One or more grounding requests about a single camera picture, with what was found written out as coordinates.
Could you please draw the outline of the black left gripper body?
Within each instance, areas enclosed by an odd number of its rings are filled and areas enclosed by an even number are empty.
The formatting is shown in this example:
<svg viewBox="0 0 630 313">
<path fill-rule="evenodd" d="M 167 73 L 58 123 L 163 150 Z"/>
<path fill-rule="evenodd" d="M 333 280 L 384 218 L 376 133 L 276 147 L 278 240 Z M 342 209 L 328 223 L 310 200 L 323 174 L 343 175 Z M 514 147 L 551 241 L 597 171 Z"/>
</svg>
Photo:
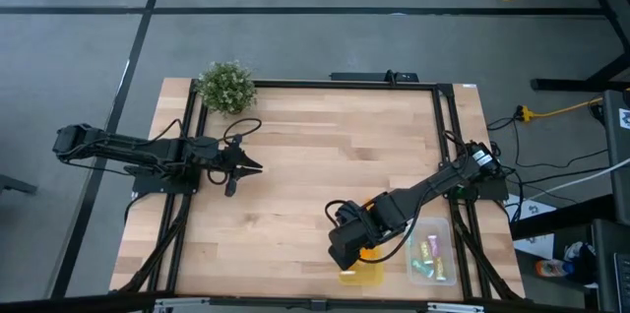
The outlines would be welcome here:
<svg viewBox="0 0 630 313">
<path fill-rule="evenodd" d="M 238 166 L 245 165 L 245 152 L 239 147 L 225 147 L 218 154 L 215 171 L 225 174 L 233 172 Z"/>
</svg>

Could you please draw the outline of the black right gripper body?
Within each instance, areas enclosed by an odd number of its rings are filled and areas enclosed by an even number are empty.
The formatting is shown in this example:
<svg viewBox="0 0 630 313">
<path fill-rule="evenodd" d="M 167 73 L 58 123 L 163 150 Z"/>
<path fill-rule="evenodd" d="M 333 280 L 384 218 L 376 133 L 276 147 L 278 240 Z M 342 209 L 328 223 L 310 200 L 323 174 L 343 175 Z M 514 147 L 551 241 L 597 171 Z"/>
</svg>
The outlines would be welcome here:
<svg viewBox="0 0 630 313">
<path fill-rule="evenodd" d="M 374 247 L 381 237 L 382 230 L 374 222 L 365 223 L 361 220 L 336 222 L 335 227 L 329 232 L 331 245 L 328 252 L 344 271 L 359 259 L 361 248 Z"/>
</svg>

